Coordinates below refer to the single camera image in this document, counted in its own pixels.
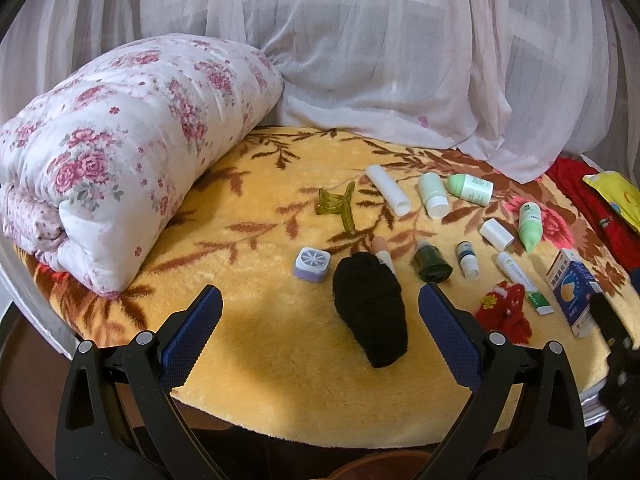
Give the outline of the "purple white square container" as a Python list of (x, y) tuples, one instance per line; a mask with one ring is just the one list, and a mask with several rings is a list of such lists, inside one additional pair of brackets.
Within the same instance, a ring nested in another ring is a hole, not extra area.
[(296, 278), (311, 283), (321, 283), (329, 272), (331, 254), (324, 250), (303, 247), (294, 260)]

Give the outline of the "small blue-label dropper bottle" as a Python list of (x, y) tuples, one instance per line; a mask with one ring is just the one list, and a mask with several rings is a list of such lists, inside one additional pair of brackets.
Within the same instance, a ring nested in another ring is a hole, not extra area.
[(469, 281), (478, 280), (480, 278), (480, 264), (472, 244), (468, 240), (462, 240), (457, 244), (456, 254), (464, 277)]

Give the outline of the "orange trash bin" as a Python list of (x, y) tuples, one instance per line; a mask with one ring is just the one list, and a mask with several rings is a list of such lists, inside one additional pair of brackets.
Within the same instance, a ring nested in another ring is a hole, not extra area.
[(373, 453), (341, 466), (329, 475), (336, 480), (410, 480), (431, 458), (425, 451)]

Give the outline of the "floral rolled quilt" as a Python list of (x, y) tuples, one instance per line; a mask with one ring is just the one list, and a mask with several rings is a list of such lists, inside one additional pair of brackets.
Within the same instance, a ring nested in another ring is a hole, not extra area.
[(231, 40), (169, 34), (95, 58), (2, 126), (2, 233), (121, 294), (194, 182), (282, 90), (262, 51)]

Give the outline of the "red knitted sock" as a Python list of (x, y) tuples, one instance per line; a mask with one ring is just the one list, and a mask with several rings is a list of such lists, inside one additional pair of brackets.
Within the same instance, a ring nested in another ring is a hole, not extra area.
[(522, 284), (499, 282), (480, 300), (474, 318), (487, 333), (502, 333), (511, 344), (528, 344), (533, 331), (523, 312), (524, 298)]

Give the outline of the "small white cap bottle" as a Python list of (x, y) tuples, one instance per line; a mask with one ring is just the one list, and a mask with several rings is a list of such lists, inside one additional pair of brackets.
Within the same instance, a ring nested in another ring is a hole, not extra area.
[(478, 230), (480, 236), (498, 252), (504, 252), (514, 241), (514, 236), (497, 219), (486, 220)]

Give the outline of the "dark green glass bottle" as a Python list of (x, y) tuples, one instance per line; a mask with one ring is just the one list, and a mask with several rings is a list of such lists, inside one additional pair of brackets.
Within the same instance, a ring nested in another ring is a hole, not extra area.
[(440, 250), (426, 240), (419, 240), (416, 244), (412, 265), (418, 277), (425, 283), (442, 283), (448, 280), (452, 273), (452, 266)]

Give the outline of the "green plastic clip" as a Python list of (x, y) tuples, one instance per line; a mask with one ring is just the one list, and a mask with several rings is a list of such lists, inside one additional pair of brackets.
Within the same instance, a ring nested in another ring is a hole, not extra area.
[(354, 194), (356, 183), (349, 182), (343, 194), (331, 193), (325, 188), (320, 188), (318, 193), (318, 203), (314, 212), (318, 216), (324, 214), (336, 214), (341, 218), (344, 232), (349, 237), (356, 236), (355, 220), (352, 216), (352, 194)]

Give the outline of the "white green ointment tube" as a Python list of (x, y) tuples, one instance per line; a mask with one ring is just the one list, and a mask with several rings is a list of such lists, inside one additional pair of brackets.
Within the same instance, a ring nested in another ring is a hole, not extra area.
[(496, 258), (499, 270), (514, 284), (520, 284), (525, 289), (525, 299), (539, 315), (548, 315), (554, 309), (544, 294), (526, 275), (523, 269), (507, 252), (499, 252)]

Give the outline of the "yellow floral plush blanket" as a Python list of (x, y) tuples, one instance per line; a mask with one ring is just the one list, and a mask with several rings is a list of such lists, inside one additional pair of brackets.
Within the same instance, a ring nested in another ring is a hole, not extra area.
[[(380, 165), (408, 196), (411, 211), (394, 215), (366, 175)], [(418, 180), (442, 178), (450, 213), (432, 219)], [(450, 174), (494, 184), (488, 206), (450, 194)], [(349, 182), (356, 236), (336, 214), (318, 216), (320, 188), (343, 194)], [(585, 218), (547, 177), (521, 184), (457, 151), (405, 148), (336, 130), (260, 129), (198, 181), (169, 222), (131, 286), (115, 300), (96, 296), (74, 278), (24, 256), (32, 280), (50, 306), (100, 346), (156, 330), (208, 284), (224, 297), (224, 314), (177, 400), (271, 437), (340, 448), (403, 448), (442, 440), (469, 397), (440, 355), (418, 311), (421, 280), (411, 260), (419, 240), (449, 262), (468, 240), (480, 278), (454, 270), (442, 290), (458, 308), (475, 311), (502, 280), (495, 249), (480, 226), (497, 219), (516, 227), (521, 204), (544, 213), (544, 237), (533, 252), (520, 243), (511, 254), (540, 289), (558, 251), (579, 252), (608, 294), (627, 330), (639, 330), (639, 297), (627, 273)], [(341, 260), (386, 239), (408, 324), (408, 350), (394, 364), (374, 368), (335, 311), (332, 284), (293, 273), (303, 247)]]

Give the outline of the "green labelled lying bottle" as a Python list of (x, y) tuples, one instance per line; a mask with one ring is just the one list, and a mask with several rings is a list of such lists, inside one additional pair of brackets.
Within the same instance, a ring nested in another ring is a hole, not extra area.
[(450, 174), (446, 185), (453, 196), (482, 207), (489, 205), (494, 192), (492, 182), (472, 174)]

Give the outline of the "black sock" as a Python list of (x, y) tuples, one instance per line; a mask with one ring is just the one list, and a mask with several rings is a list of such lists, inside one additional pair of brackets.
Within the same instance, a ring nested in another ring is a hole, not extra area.
[(408, 350), (406, 309), (398, 279), (370, 252), (343, 258), (333, 274), (337, 314), (374, 368), (390, 366)]

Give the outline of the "blue white medicine box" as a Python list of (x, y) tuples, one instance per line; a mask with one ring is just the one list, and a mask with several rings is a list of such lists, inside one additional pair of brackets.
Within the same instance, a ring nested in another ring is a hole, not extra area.
[(589, 300), (602, 288), (574, 250), (562, 248), (546, 273), (546, 281), (576, 338), (593, 330)]

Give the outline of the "red cloth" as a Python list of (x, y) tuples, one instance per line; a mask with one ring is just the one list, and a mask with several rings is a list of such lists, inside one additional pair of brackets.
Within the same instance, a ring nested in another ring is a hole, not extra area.
[(615, 260), (629, 273), (639, 269), (639, 234), (590, 185), (585, 176), (597, 170), (582, 159), (559, 157), (547, 170), (556, 187), (570, 199)]

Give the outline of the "yellow plush pillow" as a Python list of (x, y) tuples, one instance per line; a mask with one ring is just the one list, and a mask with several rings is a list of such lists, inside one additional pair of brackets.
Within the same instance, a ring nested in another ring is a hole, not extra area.
[(616, 171), (586, 174), (582, 180), (593, 188), (636, 232), (640, 230), (640, 192)]

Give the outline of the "white tube bottle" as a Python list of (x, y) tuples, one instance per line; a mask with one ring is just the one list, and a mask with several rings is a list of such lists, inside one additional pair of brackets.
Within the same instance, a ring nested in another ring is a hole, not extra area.
[(403, 217), (411, 211), (408, 196), (380, 165), (367, 166), (366, 175), (382, 194), (395, 216)]

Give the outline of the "green small tube bottle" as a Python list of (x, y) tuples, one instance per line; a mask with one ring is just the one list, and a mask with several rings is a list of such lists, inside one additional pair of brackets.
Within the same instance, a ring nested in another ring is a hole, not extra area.
[(532, 252), (542, 239), (542, 214), (540, 207), (533, 202), (520, 207), (518, 218), (518, 236), (526, 252)]

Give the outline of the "pale green white-capped bottle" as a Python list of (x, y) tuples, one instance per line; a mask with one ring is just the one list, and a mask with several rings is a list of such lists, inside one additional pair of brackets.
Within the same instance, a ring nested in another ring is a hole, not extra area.
[(450, 213), (447, 192), (442, 178), (434, 172), (422, 174), (418, 180), (419, 194), (426, 213), (432, 219), (442, 219)]

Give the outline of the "sheer white pink curtain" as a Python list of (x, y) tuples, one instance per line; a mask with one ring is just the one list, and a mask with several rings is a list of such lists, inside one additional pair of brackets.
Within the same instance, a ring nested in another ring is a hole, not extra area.
[(639, 175), (639, 22), (620, 0), (24, 0), (1, 41), (2, 118), (168, 32), (262, 50), (280, 125), (457, 148), (520, 182), (562, 154)]

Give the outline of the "beige lip balm stick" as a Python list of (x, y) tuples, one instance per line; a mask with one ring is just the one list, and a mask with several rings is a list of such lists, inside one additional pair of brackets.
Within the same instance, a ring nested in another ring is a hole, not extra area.
[(390, 272), (396, 274), (393, 258), (387, 248), (386, 239), (382, 236), (376, 236), (372, 242), (372, 254), (378, 258), (378, 261), (390, 269)]

